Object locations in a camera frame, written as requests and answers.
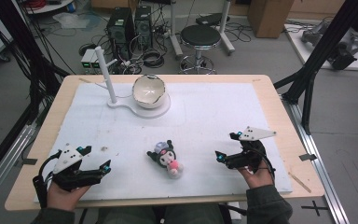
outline person's arm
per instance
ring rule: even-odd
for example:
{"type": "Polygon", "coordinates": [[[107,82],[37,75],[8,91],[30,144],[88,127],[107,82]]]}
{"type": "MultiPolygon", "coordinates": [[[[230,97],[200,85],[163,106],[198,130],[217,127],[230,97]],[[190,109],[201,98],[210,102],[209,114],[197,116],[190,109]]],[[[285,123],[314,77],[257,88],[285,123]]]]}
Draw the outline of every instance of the person's arm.
{"type": "Polygon", "coordinates": [[[52,182],[48,188],[48,207],[39,211],[32,224],[74,223],[76,204],[89,188],[90,186],[68,192],[52,182]]]}
{"type": "Polygon", "coordinates": [[[292,206],[276,190],[266,163],[262,161],[255,174],[246,169],[239,169],[239,172],[250,188],[246,191],[248,224],[289,223],[292,206]]]}

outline stool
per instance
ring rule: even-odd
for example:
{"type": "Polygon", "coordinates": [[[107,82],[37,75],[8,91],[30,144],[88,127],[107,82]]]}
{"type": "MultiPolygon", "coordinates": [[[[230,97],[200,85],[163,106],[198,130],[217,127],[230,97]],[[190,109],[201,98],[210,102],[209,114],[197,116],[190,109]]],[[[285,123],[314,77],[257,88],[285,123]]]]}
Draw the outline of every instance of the stool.
{"type": "Polygon", "coordinates": [[[205,71],[206,75],[216,74],[213,69],[213,62],[209,58],[202,56],[201,52],[215,48],[220,43],[220,33],[207,25],[191,25],[182,30],[181,39],[185,46],[195,49],[196,54],[185,56],[182,59],[179,73],[188,74],[188,71],[194,70],[197,74],[200,71],[205,71]]]}

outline person's left hand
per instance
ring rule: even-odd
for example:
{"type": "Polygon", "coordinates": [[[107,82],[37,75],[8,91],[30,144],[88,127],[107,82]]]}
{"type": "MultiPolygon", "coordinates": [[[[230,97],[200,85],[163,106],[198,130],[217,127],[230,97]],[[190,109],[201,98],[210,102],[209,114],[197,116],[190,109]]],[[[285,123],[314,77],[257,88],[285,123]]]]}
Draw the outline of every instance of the person's left hand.
{"type": "Polygon", "coordinates": [[[65,211],[74,211],[77,202],[89,190],[90,186],[80,189],[72,189],[70,192],[51,182],[48,188],[48,207],[57,208],[65,211]]]}

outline computer tower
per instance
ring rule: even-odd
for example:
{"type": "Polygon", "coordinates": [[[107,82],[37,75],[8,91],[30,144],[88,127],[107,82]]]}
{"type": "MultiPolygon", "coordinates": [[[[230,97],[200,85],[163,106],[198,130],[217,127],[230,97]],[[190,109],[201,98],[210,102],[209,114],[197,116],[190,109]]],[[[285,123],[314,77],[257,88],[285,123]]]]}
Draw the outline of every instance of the computer tower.
{"type": "Polygon", "coordinates": [[[129,7],[115,7],[106,25],[116,58],[129,60],[135,48],[135,29],[129,7]]]}
{"type": "Polygon", "coordinates": [[[148,49],[153,47],[152,32],[152,9],[149,6],[138,6],[135,11],[135,31],[138,35],[138,49],[148,49]]]}

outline plush toy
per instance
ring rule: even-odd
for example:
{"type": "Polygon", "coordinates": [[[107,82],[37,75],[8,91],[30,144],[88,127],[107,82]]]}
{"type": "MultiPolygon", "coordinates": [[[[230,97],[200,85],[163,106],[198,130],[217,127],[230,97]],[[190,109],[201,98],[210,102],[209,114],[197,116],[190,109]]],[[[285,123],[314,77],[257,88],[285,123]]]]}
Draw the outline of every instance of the plush toy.
{"type": "Polygon", "coordinates": [[[176,160],[176,154],[173,151],[172,141],[159,142],[155,146],[155,151],[148,151],[147,155],[163,168],[167,168],[170,178],[179,178],[183,172],[183,164],[176,160]]]}

